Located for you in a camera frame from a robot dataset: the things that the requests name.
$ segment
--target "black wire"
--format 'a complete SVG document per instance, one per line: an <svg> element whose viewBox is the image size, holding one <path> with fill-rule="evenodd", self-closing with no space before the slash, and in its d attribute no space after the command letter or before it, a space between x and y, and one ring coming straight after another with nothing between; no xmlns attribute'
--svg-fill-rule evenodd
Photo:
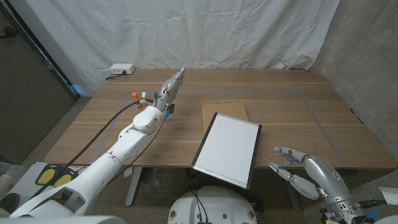
<svg viewBox="0 0 398 224"><path fill-rule="evenodd" d="M112 123L112 121L119 116L119 114L121 114L125 109L129 108L132 105L138 104L139 101L135 101L133 103L130 103L129 105L125 106L124 108L122 108L121 110L119 110L102 128L101 130L93 137L93 139L73 158L71 159L67 165L65 165L64 167L62 167L62 169L60 169L45 185L43 185L35 194L33 194L33 196L31 198L34 198L36 196L38 196L40 193L43 192L44 189L46 189L49 185L53 185L53 183L55 182L55 180L57 180L61 174L63 173L63 171L65 171L73 162L75 162L77 160L77 158L79 158L86 150L87 148L89 148L89 146L95 141L95 139L98 138L98 136Z"/></svg>
<svg viewBox="0 0 398 224"><path fill-rule="evenodd" d="M206 222L209 222L209 220L207 219L207 213L206 213L205 207L203 206L203 204L201 203L200 199L198 198L198 194L196 193L196 194L194 194L194 196L195 196L195 197L197 198L197 200L199 201L201 207L203 208L203 211L205 211Z"/></svg>
<svg viewBox="0 0 398 224"><path fill-rule="evenodd" d="M125 75L125 74L126 74L126 71L123 70L122 74L116 75L115 77L108 77L108 78L105 78L105 80L109 80L109 79L112 79L112 78L117 78L117 77L120 77L120 76Z"/></svg>
<svg viewBox="0 0 398 224"><path fill-rule="evenodd" d="M164 121L165 120L163 120L163 122L162 122L162 125L160 125L160 127L159 127L159 130L158 130L158 132L157 132L157 134L159 133L159 131L160 131L160 129L162 128L162 126L163 126L163 123L164 123ZM108 184L110 184L114 179L116 179L117 177L119 177L124 171L126 171L129 167L131 167L131 165L133 164L133 162L135 162L141 155L142 155L142 153L150 146L150 144L154 141L154 139L155 138L153 138L152 139L152 141L148 144L148 146L122 171L122 172L120 172L118 175L116 175L115 177L113 177L106 185L108 185Z"/></svg>
<svg viewBox="0 0 398 224"><path fill-rule="evenodd" d="M78 170L75 171L75 173L79 174L79 171L84 169L84 168L87 168L87 166L83 166L83 167L79 168Z"/></svg>
<svg viewBox="0 0 398 224"><path fill-rule="evenodd" d="M193 194L194 194L195 198L197 199L197 204L198 204L198 208L199 208L199 216L200 216L200 221L201 221L201 212L200 212L200 206L199 206L199 202L198 202L198 197L197 197L197 195L195 193L193 193Z"/></svg>

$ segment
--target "wall outlet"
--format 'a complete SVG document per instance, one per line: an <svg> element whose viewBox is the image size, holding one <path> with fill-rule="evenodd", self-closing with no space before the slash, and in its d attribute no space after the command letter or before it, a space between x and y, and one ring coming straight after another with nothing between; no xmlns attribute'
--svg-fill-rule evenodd
<svg viewBox="0 0 398 224"><path fill-rule="evenodd" d="M131 75L132 72L135 70L136 68L134 67L133 64L113 64L111 66L111 72L113 75L120 75L122 74L123 71L126 71L126 75Z"/></svg>

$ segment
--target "metal joint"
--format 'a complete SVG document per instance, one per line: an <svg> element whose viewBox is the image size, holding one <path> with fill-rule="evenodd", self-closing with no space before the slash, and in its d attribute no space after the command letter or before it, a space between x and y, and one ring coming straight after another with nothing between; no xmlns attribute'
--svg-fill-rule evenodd
<svg viewBox="0 0 398 224"><path fill-rule="evenodd" d="M317 188L317 192L318 192L318 195L323 197L323 198L329 197L328 192L325 189L321 188L321 187Z"/></svg>

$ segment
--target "robotic hand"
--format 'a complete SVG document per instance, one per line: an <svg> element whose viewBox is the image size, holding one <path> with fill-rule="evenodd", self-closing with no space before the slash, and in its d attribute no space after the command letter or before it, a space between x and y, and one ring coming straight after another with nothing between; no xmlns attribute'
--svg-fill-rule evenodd
<svg viewBox="0 0 398 224"><path fill-rule="evenodd" d="M274 147L274 150L286 160L285 165L304 164L305 171L319 185L318 188L309 180L292 175L273 162L269 167L306 198L316 200L323 197L335 210L325 214L327 219L336 221L336 218L344 218L345 213L352 218L364 215L358 207L351 205L351 194L346 184L327 161L288 147Z"/></svg>

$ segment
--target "robotic arm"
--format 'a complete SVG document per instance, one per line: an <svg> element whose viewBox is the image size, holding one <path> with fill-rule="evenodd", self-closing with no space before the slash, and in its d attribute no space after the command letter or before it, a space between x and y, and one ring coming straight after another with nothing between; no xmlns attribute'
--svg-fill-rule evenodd
<svg viewBox="0 0 398 224"><path fill-rule="evenodd" d="M133 122L120 132L118 141L78 177L30 199L12 213L10 218L26 215L45 218L76 217L91 212L98 195L121 166L143 152L156 137L170 109L174 109L171 102L183 83L184 73L185 68L168 79L162 85L153 106L148 106L134 117ZM54 200L63 193L70 195L64 203Z"/></svg>
<svg viewBox="0 0 398 224"><path fill-rule="evenodd" d="M316 200L319 197L323 197L326 203L331 205L335 211L327 213L327 219L336 221L336 219L344 218L345 213L348 213L351 218L364 215L358 207L352 204L351 194L346 184L327 161L288 147L275 147L274 150L286 160L286 165L304 164L305 171L319 185L318 188L307 179L292 175L273 162L269 164L269 167L282 178L289 181L306 198Z"/></svg>

